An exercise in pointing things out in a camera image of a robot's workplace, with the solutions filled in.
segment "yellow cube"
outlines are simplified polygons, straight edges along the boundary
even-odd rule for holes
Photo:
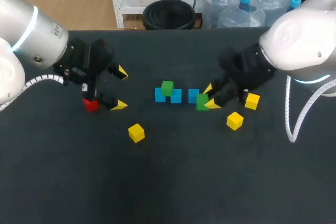
[[[257,94],[249,93],[246,99],[245,107],[256,110],[258,106],[260,96]]]
[[[135,143],[145,138],[145,131],[143,130],[143,128],[140,126],[139,123],[130,127],[128,129],[128,133],[130,134],[130,137]]]
[[[237,112],[233,112],[227,117],[226,125],[229,126],[234,131],[238,129],[243,124],[244,118]]]

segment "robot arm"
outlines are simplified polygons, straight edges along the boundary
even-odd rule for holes
[[[218,62],[222,77],[204,93],[209,108],[221,108],[232,97],[245,102],[245,93],[263,85],[279,69],[311,91],[336,79],[336,0],[306,0],[279,18],[259,43],[235,52],[227,49]],[[323,95],[335,96],[336,88]]]
[[[0,0],[0,104],[17,97],[25,84],[24,69],[16,56],[40,69],[53,67],[65,86],[69,81],[83,84],[86,104],[119,108],[118,99],[96,88],[105,70],[119,79],[128,76],[114,62],[113,52],[106,50],[103,40],[88,44],[69,39],[68,31],[36,6],[25,0]]]

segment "blue cube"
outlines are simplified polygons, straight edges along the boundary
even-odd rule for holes
[[[182,103],[182,89],[173,89],[173,95],[170,97],[170,103]]]
[[[189,89],[188,91],[188,103],[196,104],[197,95],[199,94],[199,89]]]
[[[166,97],[161,94],[161,88],[155,88],[155,102],[166,102]]]

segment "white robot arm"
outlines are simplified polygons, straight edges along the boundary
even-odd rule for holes
[[[260,38],[265,58],[312,91],[336,79],[336,0],[306,0]],[[336,88],[323,95],[335,96]]]
[[[96,88],[96,80],[105,70],[119,79],[128,76],[114,62],[113,55],[106,50],[103,40],[89,44],[78,38],[69,39],[64,27],[25,0],[0,0],[0,105],[13,101],[27,87],[17,56],[40,69],[52,67],[65,86],[69,81],[82,84],[89,111],[97,108],[98,103],[110,110],[122,109],[125,103]],[[44,75],[42,79],[55,77],[49,76]]]
[[[68,31],[25,0],[0,0],[0,104],[14,99],[25,83],[15,55],[38,68],[52,66],[65,52]]]

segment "cable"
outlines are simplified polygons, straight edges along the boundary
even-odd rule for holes
[[[56,76],[56,75],[53,75],[53,74],[44,74],[43,76],[35,77],[35,78],[31,79],[30,81],[26,82],[25,86],[22,88],[21,93],[19,95],[21,95],[23,92],[25,92],[28,88],[35,85],[36,83],[38,83],[40,81],[45,81],[45,80],[54,80],[54,81],[57,81],[57,82],[63,84],[63,77]],[[9,102],[6,102],[6,103],[0,105],[0,111],[3,111],[5,108],[7,108],[16,98],[10,100]]]
[[[312,107],[312,105],[316,102],[318,97],[323,95],[326,91],[336,86],[336,80],[329,81],[325,85],[321,86],[308,100],[306,105],[303,107],[297,121],[294,127],[293,134],[290,131],[289,126],[289,94],[290,94],[290,76],[287,76],[286,81],[286,96],[285,96],[285,125],[286,125],[286,133],[288,136],[289,141],[294,143],[296,141],[296,138],[298,137],[301,125],[305,119],[305,116],[307,115],[309,109]]]

